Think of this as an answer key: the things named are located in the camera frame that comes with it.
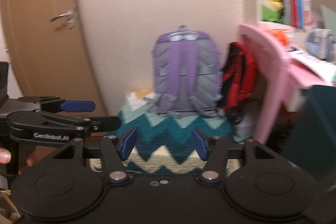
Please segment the person's left hand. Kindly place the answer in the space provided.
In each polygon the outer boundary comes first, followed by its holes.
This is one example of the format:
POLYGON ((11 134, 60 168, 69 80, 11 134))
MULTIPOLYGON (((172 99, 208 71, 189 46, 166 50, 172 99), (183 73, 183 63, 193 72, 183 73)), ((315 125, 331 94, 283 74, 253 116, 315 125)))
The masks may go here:
MULTIPOLYGON (((1 164, 9 164, 12 159, 12 155, 7 149, 1 148, 0 159, 1 159, 1 164)), ((19 167, 17 174, 21 174, 27 168, 32 167, 37 161, 38 161, 38 158, 34 152, 29 154, 27 156, 25 164, 19 167)))

